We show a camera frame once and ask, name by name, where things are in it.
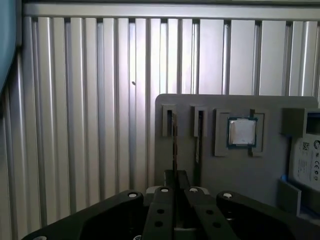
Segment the teal object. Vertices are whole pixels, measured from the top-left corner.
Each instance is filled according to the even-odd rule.
[[[0,0],[0,92],[15,56],[17,34],[15,0]]]

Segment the qr code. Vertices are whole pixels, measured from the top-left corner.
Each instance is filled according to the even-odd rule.
[[[302,150],[304,150],[304,151],[309,151],[309,143],[308,142],[303,142],[303,146],[302,146]]]

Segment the corrugated metal wall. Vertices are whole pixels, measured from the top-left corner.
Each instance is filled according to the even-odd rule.
[[[24,11],[1,105],[1,240],[152,186],[159,94],[319,96],[318,8]]]

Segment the white sticker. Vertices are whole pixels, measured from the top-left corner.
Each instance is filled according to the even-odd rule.
[[[295,145],[295,173],[303,184],[320,187],[320,136],[307,135]]]

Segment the metal frame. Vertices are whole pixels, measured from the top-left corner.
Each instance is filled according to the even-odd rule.
[[[25,16],[37,17],[152,17],[232,20],[318,21],[320,8],[179,4],[46,4],[24,5]]]

